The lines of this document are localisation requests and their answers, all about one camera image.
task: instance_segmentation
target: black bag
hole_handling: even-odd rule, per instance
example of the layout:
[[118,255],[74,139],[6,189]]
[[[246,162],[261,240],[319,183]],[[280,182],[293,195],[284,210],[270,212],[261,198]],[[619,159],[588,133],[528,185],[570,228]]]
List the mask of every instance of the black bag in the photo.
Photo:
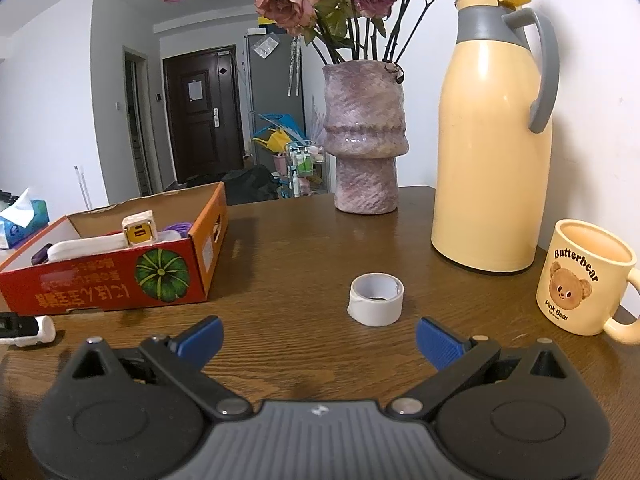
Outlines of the black bag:
[[187,179],[187,187],[224,182],[228,205],[251,204],[278,199],[278,183],[266,166],[230,171],[217,176],[197,175]]

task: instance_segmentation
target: door frame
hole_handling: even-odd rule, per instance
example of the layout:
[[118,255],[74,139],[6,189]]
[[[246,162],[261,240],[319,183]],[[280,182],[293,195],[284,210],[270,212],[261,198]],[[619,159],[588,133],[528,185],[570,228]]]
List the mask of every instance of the door frame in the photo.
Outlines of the door frame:
[[238,146],[240,147],[240,153],[242,156],[246,155],[246,147],[244,145],[244,126],[242,126],[242,113],[240,110],[240,89],[238,86],[238,57],[236,53],[236,46],[234,44],[229,46],[217,46],[214,48],[206,48],[204,50],[195,50],[194,52],[187,52],[186,54],[180,54],[179,56],[166,57],[162,60],[162,78],[164,79],[164,108],[166,110],[167,128],[169,130],[169,140],[171,141],[171,155],[174,160],[175,177],[179,183],[184,183],[182,168],[179,167],[175,160],[175,137],[174,137],[174,118],[171,114],[171,102],[169,94],[169,79],[167,74],[167,62],[175,59],[185,59],[188,57],[199,57],[217,54],[219,52],[229,51],[231,56],[232,67],[232,81],[234,88],[234,108],[236,109],[236,123],[238,124]]
[[[149,60],[145,54],[137,52],[132,48],[122,47],[122,85],[124,89],[125,104],[127,105],[127,73],[126,60],[136,63],[136,81],[138,83],[138,107],[140,108],[140,123],[142,124],[142,141],[146,158],[146,168],[149,174],[149,185],[151,193],[161,193],[163,191],[162,177],[160,173],[160,163],[158,159],[158,148],[156,147],[156,134],[154,131],[153,114],[151,109],[151,90],[149,84]],[[131,145],[131,128],[127,118],[127,130],[129,131],[130,154],[133,161],[133,146]]]

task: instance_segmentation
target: blue tissue box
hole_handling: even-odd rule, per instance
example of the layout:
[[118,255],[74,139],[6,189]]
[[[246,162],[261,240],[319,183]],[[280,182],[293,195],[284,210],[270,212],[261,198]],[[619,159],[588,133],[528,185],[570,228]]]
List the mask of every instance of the blue tissue box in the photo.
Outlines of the blue tissue box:
[[27,227],[20,227],[13,222],[9,222],[2,218],[2,213],[0,213],[0,249],[13,249],[31,235],[49,225],[46,202],[44,200],[31,200],[31,205],[33,205],[34,217]]

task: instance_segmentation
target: gray handle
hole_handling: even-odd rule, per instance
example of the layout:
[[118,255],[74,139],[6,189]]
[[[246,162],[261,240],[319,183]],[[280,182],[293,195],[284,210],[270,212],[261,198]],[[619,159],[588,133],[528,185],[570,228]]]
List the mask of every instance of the gray handle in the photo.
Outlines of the gray handle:
[[529,130],[541,134],[551,119],[560,83],[560,49],[554,26],[548,17],[529,7],[505,14],[502,18],[511,30],[534,23],[538,28],[542,45],[542,82],[538,98],[531,105]]

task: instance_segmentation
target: red box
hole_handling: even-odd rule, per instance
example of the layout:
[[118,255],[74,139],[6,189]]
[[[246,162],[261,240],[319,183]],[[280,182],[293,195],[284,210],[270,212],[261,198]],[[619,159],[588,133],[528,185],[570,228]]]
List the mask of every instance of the red box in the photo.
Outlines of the red box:
[[[120,231],[123,218],[148,210],[154,212],[158,230],[192,222],[189,237],[31,266],[31,257],[46,244]],[[5,307],[22,316],[206,301],[227,225],[222,183],[66,216],[34,236],[0,265],[0,293]]]

